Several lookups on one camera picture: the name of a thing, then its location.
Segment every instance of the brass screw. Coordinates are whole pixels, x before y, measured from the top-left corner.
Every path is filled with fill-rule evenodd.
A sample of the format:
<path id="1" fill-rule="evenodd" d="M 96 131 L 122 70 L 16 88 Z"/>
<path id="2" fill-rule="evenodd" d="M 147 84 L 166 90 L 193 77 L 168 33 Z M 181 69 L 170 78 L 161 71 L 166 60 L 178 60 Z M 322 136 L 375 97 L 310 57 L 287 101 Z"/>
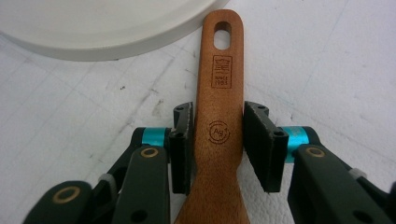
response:
<path id="1" fill-rule="evenodd" d="M 69 191 L 73 190 L 73 193 L 67 197 L 63 197 L 62 194 Z M 64 189 L 60 189 L 58 192 L 55 193 L 52 197 L 52 201 L 54 203 L 69 203 L 77 198 L 77 196 L 80 194 L 81 189 L 76 186 L 69 186 Z"/>
<path id="2" fill-rule="evenodd" d="M 326 154 L 324 153 L 324 151 L 318 149 L 317 147 L 308 147 L 306 150 L 306 153 L 308 153 L 310 156 L 312 157 L 324 157 Z"/>
<path id="3" fill-rule="evenodd" d="M 144 158 L 152 158 L 158 155 L 158 149 L 154 148 L 154 147 L 148 147 L 142 150 L 142 152 L 140 152 L 140 155 L 142 155 L 142 157 Z"/>

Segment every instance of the wooden spatula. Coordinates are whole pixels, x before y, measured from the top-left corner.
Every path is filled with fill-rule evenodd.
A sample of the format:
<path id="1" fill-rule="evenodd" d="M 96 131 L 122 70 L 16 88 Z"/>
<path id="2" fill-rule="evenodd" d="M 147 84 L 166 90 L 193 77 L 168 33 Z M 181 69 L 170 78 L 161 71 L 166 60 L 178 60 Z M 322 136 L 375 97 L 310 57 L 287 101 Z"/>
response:
<path id="1" fill-rule="evenodd" d="M 227 49 L 214 45 L 218 30 L 230 34 Z M 235 12 L 217 10 L 205 18 L 198 79 L 197 175 L 176 223 L 249 223 L 236 179 L 243 150 L 244 33 Z"/>

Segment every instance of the white table surface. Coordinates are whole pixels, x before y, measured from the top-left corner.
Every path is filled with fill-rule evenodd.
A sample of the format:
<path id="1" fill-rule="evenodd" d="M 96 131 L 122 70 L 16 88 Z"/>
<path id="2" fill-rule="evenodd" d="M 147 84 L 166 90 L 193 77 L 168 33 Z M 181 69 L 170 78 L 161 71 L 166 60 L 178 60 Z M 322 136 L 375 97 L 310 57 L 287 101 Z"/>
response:
<path id="1" fill-rule="evenodd" d="M 245 99 L 277 126 L 306 125 L 337 156 L 389 191 L 396 180 L 396 2 L 237 1 L 245 24 Z M 21 223 L 54 185 L 100 174 L 136 127 L 171 127 L 195 100 L 201 29 L 133 58 L 76 63 L 0 36 L 0 223 Z M 238 170 L 251 223 L 293 223 L 282 192 Z M 184 201 L 172 195 L 172 219 Z"/>

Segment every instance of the blue spacer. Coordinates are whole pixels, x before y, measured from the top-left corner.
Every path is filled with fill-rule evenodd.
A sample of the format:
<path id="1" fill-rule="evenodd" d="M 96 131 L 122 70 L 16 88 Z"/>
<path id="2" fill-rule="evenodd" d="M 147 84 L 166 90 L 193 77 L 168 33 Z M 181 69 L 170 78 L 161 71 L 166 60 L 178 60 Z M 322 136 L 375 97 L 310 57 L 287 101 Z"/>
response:
<path id="1" fill-rule="evenodd" d="M 146 128 L 143 131 L 142 145 L 163 147 L 166 128 Z"/>
<path id="2" fill-rule="evenodd" d="M 283 131 L 289 134 L 288 142 L 288 156 L 286 157 L 286 163 L 294 163 L 294 157 L 292 152 L 296 150 L 301 144 L 309 144 L 308 134 L 303 127 L 281 127 Z"/>

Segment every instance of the white plate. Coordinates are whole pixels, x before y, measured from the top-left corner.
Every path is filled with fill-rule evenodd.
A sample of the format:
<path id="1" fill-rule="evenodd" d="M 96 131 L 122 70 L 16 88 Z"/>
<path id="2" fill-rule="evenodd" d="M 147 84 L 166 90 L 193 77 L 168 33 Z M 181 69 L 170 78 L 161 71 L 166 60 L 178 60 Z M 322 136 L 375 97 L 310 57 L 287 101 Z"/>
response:
<path id="1" fill-rule="evenodd" d="M 228 0 L 1 0 L 0 34 L 31 51 L 104 61 L 160 48 Z"/>

